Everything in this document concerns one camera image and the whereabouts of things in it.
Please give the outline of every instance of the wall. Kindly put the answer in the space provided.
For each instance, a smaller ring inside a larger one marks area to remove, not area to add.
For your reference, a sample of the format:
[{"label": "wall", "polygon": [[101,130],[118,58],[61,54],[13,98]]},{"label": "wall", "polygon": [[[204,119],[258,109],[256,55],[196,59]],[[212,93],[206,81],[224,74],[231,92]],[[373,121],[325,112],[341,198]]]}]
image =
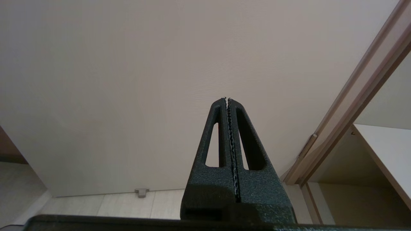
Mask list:
[{"label": "wall", "polygon": [[0,4],[0,125],[73,196],[184,188],[224,96],[282,175],[397,1]]},{"label": "wall", "polygon": [[411,54],[365,107],[356,124],[411,129]]},{"label": "wall", "polygon": [[363,141],[349,129],[309,180],[310,182],[390,187]]},{"label": "wall", "polygon": [[336,225],[411,226],[411,212],[393,188],[319,185]]}]

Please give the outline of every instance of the wooden door frame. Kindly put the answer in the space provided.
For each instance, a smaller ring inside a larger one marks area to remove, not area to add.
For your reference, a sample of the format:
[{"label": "wooden door frame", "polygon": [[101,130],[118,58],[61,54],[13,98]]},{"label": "wooden door frame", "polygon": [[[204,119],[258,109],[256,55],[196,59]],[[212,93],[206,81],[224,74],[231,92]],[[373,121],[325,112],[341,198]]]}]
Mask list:
[{"label": "wooden door frame", "polygon": [[303,186],[411,49],[411,4],[400,0],[284,178]]}]

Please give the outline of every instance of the black plastic part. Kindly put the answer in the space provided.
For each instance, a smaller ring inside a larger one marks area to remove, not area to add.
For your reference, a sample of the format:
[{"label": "black plastic part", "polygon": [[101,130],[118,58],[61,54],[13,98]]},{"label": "black plastic part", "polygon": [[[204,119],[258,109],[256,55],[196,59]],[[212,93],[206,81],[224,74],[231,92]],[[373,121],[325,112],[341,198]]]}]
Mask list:
[{"label": "black plastic part", "polygon": [[38,215],[24,226],[25,231],[402,231],[296,224],[242,224],[237,222],[179,221],[121,217]]},{"label": "black plastic part", "polygon": [[[219,168],[206,166],[212,128],[219,124]],[[250,170],[242,164],[241,134]],[[293,207],[244,107],[214,102],[181,202],[181,219],[294,224]]]},{"label": "black plastic part", "polygon": [[[294,210],[244,107],[229,99],[241,204],[252,204],[262,222],[294,224]],[[244,169],[240,136],[249,170]]]},{"label": "black plastic part", "polygon": [[[219,166],[206,166],[212,129],[218,123]],[[222,220],[222,209],[235,203],[225,100],[214,102],[205,123],[181,202],[181,219]]]}]

